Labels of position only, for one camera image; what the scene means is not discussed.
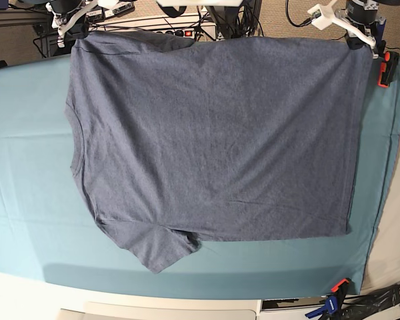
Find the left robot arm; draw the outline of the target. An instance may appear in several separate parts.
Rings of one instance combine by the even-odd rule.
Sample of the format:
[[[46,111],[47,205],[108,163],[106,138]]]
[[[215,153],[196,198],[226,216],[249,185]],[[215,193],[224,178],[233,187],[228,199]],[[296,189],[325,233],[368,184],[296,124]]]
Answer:
[[[386,41],[383,40],[383,34],[386,18],[378,15],[378,8],[376,1],[346,1],[345,18],[366,37],[374,38],[373,54],[384,58]]]

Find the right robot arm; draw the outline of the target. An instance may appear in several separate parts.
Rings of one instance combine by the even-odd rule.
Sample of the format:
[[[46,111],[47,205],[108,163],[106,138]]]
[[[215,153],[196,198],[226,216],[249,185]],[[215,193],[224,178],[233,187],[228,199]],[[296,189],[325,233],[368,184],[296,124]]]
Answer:
[[[53,16],[52,28],[57,30],[57,46],[64,48],[66,42],[86,38],[89,23],[86,14],[96,2],[55,0],[46,3],[46,10]]]

